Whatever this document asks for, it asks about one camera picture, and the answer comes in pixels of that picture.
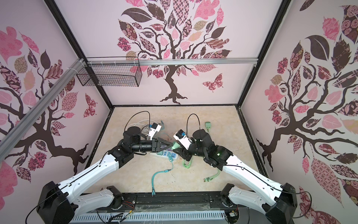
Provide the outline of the back aluminium rail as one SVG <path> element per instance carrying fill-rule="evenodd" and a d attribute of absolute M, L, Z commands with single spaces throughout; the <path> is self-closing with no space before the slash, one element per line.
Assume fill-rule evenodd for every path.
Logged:
<path fill-rule="evenodd" d="M 156 60 L 92 60 L 88 59 L 88 65 L 197 65 L 197 64 L 256 64 L 258 58 L 202 58 L 202 59 L 156 59 Z"/>

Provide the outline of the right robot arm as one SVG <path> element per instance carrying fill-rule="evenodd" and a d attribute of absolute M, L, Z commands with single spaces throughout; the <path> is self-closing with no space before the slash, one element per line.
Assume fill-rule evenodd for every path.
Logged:
<path fill-rule="evenodd" d="M 250 190 L 227 184 L 222 191 L 222 201 L 227 207 L 242 205 L 265 215 L 272 224 L 292 224 L 297 209 L 295 188 L 289 183 L 275 182 L 241 161 L 227 148 L 216 145 L 204 129 L 194 132 L 190 138 L 179 130 L 174 139 L 180 147 L 174 152 L 186 161 L 193 156 L 202 157 L 213 168 L 237 178 Z"/>

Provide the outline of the aluminium rail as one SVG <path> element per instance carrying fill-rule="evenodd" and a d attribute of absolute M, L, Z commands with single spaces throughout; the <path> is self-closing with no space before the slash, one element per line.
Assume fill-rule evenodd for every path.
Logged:
<path fill-rule="evenodd" d="M 77 59 L 58 79 L 43 97 L 33 106 L 30 111 L 20 120 L 1 141 L 1 161 L 15 148 L 16 144 L 33 126 L 41 114 L 49 107 L 50 103 L 59 95 L 60 91 L 68 82 L 85 66 L 83 59 Z"/>
<path fill-rule="evenodd" d="M 197 65 L 197 64 L 256 64 L 258 58 L 202 58 L 202 59 L 156 59 L 156 60 L 92 60 L 88 59 L 88 65 Z"/>

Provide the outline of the green charger plug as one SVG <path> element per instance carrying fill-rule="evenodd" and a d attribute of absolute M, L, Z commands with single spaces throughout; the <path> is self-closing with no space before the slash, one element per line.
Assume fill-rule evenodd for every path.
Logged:
<path fill-rule="evenodd" d="M 173 144 L 171 150 L 175 150 L 175 149 L 178 149 L 178 148 L 180 148 L 180 147 L 181 147 L 181 145 L 180 145 L 179 143 L 175 142 L 175 143 Z"/>
<path fill-rule="evenodd" d="M 209 130 L 211 128 L 211 126 L 212 126 L 211 122 L 209 122 L 209 121 L 205 122 L 205 127 L 206 127 L 207 130 Z"/>

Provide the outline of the white blue power strip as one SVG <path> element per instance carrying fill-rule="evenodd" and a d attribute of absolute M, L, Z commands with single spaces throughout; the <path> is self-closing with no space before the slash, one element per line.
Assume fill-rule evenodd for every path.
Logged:
<path fill-rule="evenodd" d="M 150 155 L 160 157 L 160 158 L 171 158 L 172 160 L 177 160 L 178 155 L 174 153 L 173 151 L 163 150 L 158 153 L 151 153 Z"/>

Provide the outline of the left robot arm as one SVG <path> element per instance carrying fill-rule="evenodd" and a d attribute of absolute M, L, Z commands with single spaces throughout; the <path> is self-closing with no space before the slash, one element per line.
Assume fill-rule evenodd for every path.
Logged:
<path fill-rule="evenodd" d="M 123 205 L 123 194 L 114 186 L 99 192 L 85 191 L 108 174 L 118 170 L 134 158 L 135 153 L 158 153 L 170 149 L 173 143 L 161 138 L 149 140 L 138 127 L 130 127 L 123 139 L 102 159 L 58 184 L 53 181 L 43 187 L 36 212 L 46 224 L 68 224 L 74 217 L 99 208 L 117 210 Z"/>

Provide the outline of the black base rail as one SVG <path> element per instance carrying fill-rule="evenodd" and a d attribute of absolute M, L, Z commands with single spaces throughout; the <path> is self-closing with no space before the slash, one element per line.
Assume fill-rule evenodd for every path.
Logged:
<path fill-rule="evenodd" d="M 68 224 L 75 216 L 98 208 L 125 210 L 131 207 L 132 201 L 139 205 L 165 205 L 209 203 L 212 208 L 229 210 L 236 206 L 245 206 L 264 214 L 272 224 L 292 224 L 297 208 L 295 189 L 286 184 L 282 190 L 269 188 L 270 193 L 277 192 L 273 204 L 270 205 L 259 194 L 227 184 L 219 192 L 164 192 L 155 196 L 148 193 L 122 194 L 114 186 L 92 194 L 80 194 L 73 202 L 69 193 L 59 188 L 44 190 L 41 195 L 37 213 L 47 224 Z"/>

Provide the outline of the left aluminium rail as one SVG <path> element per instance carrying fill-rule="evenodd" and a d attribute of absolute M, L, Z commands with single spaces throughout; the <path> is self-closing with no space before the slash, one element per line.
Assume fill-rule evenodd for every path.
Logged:
<path fill-rule="evenodd" d="M 33 126 L 41 114 L 49 107 L 50 103 L 59 95 L 60 91 L 68 82 L 85 66 L 83 59 L 77 59 L 58 79 L 43 97 L 33 106 L 30 111 L 20 120 L 1 141 L 1 161 L 15 148 L 16 144 Z"/>

